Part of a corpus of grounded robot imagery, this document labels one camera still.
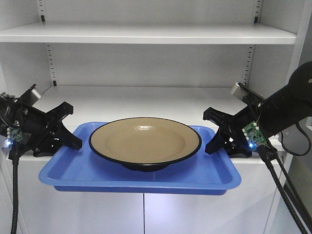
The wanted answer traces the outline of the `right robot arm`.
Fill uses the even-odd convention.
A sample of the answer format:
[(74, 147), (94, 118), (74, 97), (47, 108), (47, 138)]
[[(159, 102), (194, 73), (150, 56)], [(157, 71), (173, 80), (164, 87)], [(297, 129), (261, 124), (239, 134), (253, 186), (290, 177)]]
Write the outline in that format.
[(235, 115), (212, 107), (204, 112), (204, 120), (219, 126), (205, 151), (212, 154), (223, 148), (229, 155), (250, 157), (258, 146), (266, 144), (267, 138), (312, 115), (312, 63), (299, 66), (289, 83), (268, 98), (240, 82), (234, 85), (231, 93), (247, 107)]

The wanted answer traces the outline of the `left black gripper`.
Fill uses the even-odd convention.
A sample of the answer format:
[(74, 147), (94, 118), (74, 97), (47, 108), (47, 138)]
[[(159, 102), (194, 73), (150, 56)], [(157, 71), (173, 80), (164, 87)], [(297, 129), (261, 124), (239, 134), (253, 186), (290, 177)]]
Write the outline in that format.
[[(62, 145), (79, 150), (82, 140), (72, 134), (61, 122), (68, 115), (72, 115), (74, 107), (63, 102), (49, 112), (43, 112), (25, 98), (0, 95), (0, 135), (5, 137), (11, 148), (10, 157), (21, 157), (28, 151), (34, 157), (52, 156)], [(22, 141), (10, 141), (7, 138), (7, 128), (21, 128)]]

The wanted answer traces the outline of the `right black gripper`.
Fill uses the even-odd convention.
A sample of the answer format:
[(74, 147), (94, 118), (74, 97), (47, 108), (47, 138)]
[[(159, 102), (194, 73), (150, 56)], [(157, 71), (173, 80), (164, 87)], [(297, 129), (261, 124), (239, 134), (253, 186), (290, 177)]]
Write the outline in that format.
[[(258, 115), (255, 113), (255, 107), (249, 97), (243, 97), (243, 101), (247, 107), (234, 116), (212, 107), (203, 112), (203, 120), (211, 121), (219, 126), (215, 136), (205, 146), (206, 153), (213, 154), (220, 149), (225, 149), (230, 157), (251, 157), (252, 153), (256, 151), (257, 144), (247, 140), (242, 130), (251, 122), (256, 121)], [(221, 127), (229, 125), (230, 136), (221, 129)]]

